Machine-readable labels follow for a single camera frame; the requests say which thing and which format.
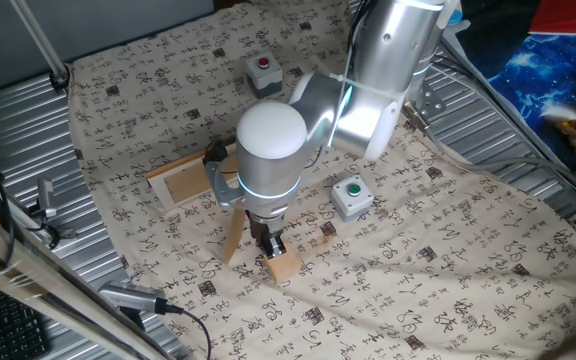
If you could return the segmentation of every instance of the green button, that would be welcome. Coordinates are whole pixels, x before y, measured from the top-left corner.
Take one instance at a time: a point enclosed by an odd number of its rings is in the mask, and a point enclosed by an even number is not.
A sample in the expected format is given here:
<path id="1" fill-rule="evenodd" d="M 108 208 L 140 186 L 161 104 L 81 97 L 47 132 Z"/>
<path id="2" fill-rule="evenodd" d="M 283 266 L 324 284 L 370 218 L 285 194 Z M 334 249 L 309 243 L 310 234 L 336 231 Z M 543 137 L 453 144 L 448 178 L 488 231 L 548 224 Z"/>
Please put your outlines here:
<path id="1" fill-rule="evenodd" d="M 357 196 L 361 192 L 361 187 L 357 184 L 350 184 L 348 186 L 348 195 L 350 196 Z"/>

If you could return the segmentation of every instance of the emergency stop button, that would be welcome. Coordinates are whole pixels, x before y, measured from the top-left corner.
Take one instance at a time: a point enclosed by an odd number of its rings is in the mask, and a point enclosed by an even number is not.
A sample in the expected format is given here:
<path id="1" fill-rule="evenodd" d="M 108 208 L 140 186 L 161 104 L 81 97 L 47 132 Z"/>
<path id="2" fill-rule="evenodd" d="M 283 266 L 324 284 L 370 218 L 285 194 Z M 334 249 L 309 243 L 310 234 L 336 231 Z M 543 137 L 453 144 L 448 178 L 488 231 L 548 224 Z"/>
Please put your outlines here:
<path id="1" fill-rule="evenodd" d="M 268 60 L 268 58 L 260 58 L 257 60 L 257 66 L 259 66 L 260 69 L 268 69 L 270 60 Z"/>

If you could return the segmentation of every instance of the wooden frame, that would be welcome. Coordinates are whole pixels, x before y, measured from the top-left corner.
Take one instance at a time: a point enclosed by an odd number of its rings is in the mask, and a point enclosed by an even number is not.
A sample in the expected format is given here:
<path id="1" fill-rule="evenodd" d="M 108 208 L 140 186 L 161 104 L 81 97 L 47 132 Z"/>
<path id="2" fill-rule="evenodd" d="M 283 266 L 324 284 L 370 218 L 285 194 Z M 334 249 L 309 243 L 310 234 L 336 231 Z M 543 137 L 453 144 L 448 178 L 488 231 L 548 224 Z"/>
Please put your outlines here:
<path id="1" fill-rule="evenodd" d="M 226 146 L 226 150 L 228 155 L 234 154 L 235 144 Z M 164 210 L 167 212 L 174 210 L 179 205 L 211 190 L 204 171 L 202 161 L 204 155 L 204 151 L 196 152 L 146 174 Z M 229 163 L 223 165 L 223 172 L 226 181 L 231 183 L 237 178 L 237 161 L 236 157 L 228 159 Z"/>

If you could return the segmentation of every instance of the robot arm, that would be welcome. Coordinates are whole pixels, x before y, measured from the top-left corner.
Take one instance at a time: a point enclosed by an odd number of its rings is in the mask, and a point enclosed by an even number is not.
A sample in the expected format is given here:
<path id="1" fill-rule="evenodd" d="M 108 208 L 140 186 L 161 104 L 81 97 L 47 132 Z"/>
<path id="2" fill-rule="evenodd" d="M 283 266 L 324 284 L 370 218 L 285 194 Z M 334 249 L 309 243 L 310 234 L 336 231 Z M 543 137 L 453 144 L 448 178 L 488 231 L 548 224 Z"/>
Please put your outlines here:
<path id="1" fill-rule="evenodd" d="M 444 0 L 364 1 L 349 44 L 346 75 L 353 80 L 306 74 L 289 104 L 246 111 L 237 126 L 239 188 L 226 185 L 216 163 L 206 164 L 219 204 L 247 210 L 268 259 L 286 251 L 284 213 L 307 180 L 314 151 L 321 149 L 318 159 L 331 146 L 369 160 L 381 155 L 404 102 L 420 91 L 445 26 L 438 18 L 452 13 L 446 7 Z"/>

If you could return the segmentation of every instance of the white fabric with chinese characters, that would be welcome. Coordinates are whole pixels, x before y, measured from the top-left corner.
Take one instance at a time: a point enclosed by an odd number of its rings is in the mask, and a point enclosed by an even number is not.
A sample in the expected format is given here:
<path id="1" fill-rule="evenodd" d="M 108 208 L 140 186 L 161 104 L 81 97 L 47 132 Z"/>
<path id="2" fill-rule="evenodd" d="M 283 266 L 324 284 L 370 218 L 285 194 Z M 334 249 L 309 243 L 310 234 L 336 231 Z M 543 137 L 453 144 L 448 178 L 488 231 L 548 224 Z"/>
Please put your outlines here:
<path id="1" fill-rule="evenodd" d="M 145 173 L 234 133 L 256 99 L 244 59 L 272 51 L 286 101 L 308 71 L 345 63 L 344 1 L 237 5 L 76 61 L 70 128 L 132 281 L 202 318 L 215 359 L 535 359 L 576 333 L 576 245 L 546 204 L 462 172 L 400 121 L 375 162 L 331 152 L 286 215 L 303 266 L 276 287 L 249 231 L 211 195 L 164 214 Z M 360 174 L 370 212 L 343 223 L 330 187 Z M 197 324 L 163 318 L 193 358 Z"/>

